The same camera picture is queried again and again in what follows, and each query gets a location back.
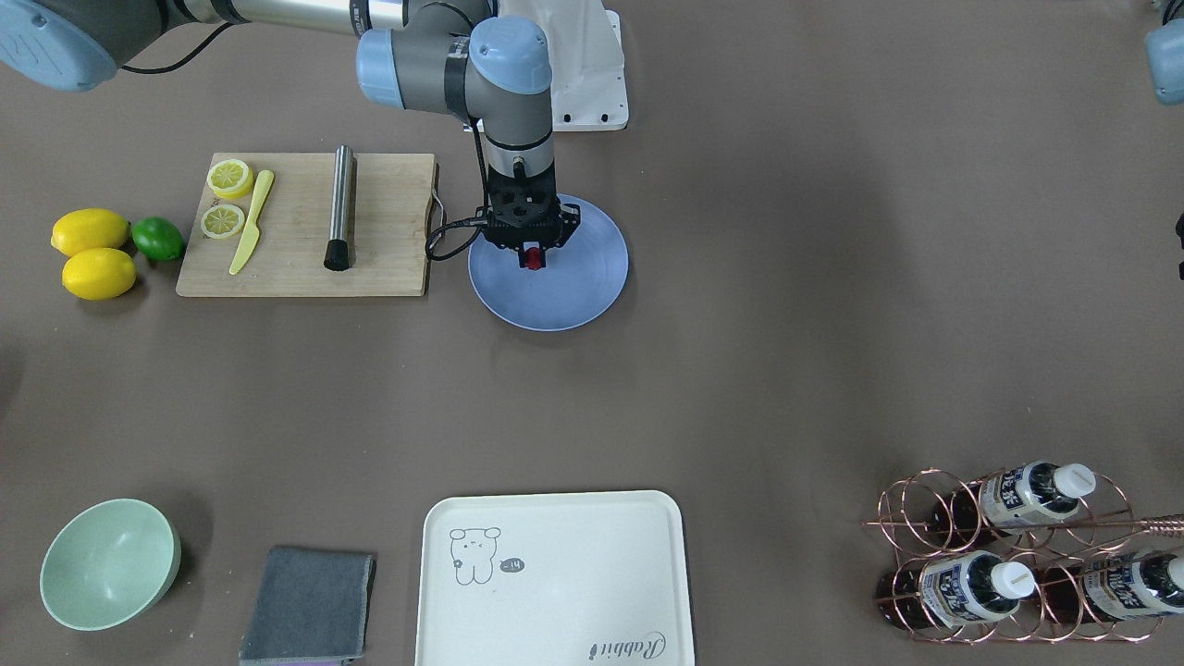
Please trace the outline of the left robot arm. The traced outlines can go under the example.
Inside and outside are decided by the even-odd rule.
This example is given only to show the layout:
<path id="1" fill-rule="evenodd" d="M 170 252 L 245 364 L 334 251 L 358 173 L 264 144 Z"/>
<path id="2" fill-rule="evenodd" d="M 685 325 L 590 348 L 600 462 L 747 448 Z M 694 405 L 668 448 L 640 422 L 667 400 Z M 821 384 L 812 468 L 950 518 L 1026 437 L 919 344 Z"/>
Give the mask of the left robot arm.
<path id="1" fill-rule="evenodd" d="M 1162 25 L 1145 37 L 1152 89 L 1163 105 L 1183 102 L 1183 1 L 1156 1 Z"/>

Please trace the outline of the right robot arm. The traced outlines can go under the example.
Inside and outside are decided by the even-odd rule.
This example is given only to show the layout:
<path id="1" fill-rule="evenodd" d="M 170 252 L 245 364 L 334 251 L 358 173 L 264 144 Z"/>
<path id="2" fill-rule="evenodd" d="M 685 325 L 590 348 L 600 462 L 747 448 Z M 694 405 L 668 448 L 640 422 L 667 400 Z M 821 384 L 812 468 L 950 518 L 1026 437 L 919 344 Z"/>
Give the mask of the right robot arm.
<path id="1" fill-rule="evenodd" d="M 363 96 L 469 126 L 483 169 L 470 228 L 521 268 L 543 268 L 579 228 L 578 206 L 556 193 L 549 41 L 495 1 L 5 1 L 4 63 L 84 92 L 176 26 L 249 23 L 350 32 Z"/>

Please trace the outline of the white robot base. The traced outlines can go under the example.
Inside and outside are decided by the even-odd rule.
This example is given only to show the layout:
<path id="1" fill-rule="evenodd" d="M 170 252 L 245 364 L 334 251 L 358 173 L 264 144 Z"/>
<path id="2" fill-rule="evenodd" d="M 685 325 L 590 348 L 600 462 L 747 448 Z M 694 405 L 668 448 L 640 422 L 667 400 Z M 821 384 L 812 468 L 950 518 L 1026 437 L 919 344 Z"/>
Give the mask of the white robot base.
<path id="1" fill-rule="evenodd" d="M 613 132 L 628 126 L 620 21 L 601 1 L 498 1 L 547 37 L 555 132 Z"/>

